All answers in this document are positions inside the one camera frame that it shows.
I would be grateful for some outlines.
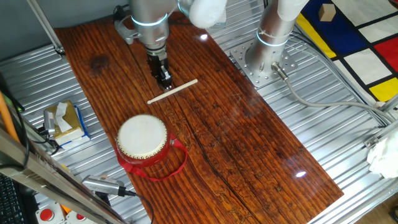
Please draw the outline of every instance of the wooden table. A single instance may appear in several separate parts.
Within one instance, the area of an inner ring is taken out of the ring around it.
[[[151,105],[146,101],[162,91],[146,51],[127,45],[110,18],[56,30],[114,147],[123,122],[145,113],[163,120],[189,150],[184,170],[165,181],[130,175],[152,202],[155,222],[310,221],[342,191],[216,42],[200,38],[206,31],[185,22],[170,25],[167,39],[173,86],[199,82]],[[183,155],[173,150],[170,158],[159,175],[171,173]],[[305,175],[296,177],[299,172]]]

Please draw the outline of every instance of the wooden stick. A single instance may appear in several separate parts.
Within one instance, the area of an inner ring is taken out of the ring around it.
[[[151,100],[148,100],[147,104],[151,104],[151,103],[154,103],[154,102],[156,102],[156,101],[158,101],[158,100],[161,100],[161,99],[163,99],[163,98],[166,98],[166,97],[170,96],[171,94],[174,94],[174,93],[176,93],[176,92],[178,92],[178,91],[180,91],[180,90],[183,90],[183,89],[185,89],[186,87],[192,86],[193,84],[195,84],[195,83],[197,83],[197,82],[198,82],[198,80],[197,80],[197,79],[194,79],[194,80],[192,80],[192,81],[190,81],[190,82],[187,82],[186,84],[180,85],[179,87],[176,87],[175,89],[170,90],[170,91],[168,91],[167,93],[163,93],[163,94],[161,94],[161,95],[159,95],[159,96],[156,96],[155,98],[153,98],[153,99],[151,99]]]

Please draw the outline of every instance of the metal grating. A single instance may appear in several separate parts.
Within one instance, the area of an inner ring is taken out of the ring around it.
[[[230,49],[254,38],[263,7],[261,0],[229,0],[226,27],[208,32],[229,55]],[[337,74],[314,57],[315,52],[298,40],[288,44],[289,53],[298,63],[298,72],[289,77],[299,95],[313,102],[358,100]],[[52,46],[1,62],[0,72],[26,107],[24,116],[36,127],[43,123],[43,109],[59,101],[69,99],[81,109],[91,141],[54,155],[59,163],[78,178],[106,174],[134,190],[68,61],[57,55]],[[280,80],[258,92],[345,193],[311,223],[353,222],[398,191],[395,179],[383,179],[368,171],[368,150],[363,141],[379,131],[379,123],[367,111],[347,106],[306,107],[290,95]],[[51,202],[43,195],[36,195],[36,199],[40,208]],[[136,223],[150,222],[138,198],[112,197],[110,202],[124,218]]]

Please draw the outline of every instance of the keyboard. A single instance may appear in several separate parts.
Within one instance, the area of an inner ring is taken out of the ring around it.
[[[0,223],[25,224],[16,186],[11,178],[0,174]]]

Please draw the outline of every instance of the colorful mat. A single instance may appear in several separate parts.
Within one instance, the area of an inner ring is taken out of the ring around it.
[[[398,9],[390,1],[310,0],[297,19],[372,103],[398,94]],[[336,6],[331,22],[318,16],[325,3]]]

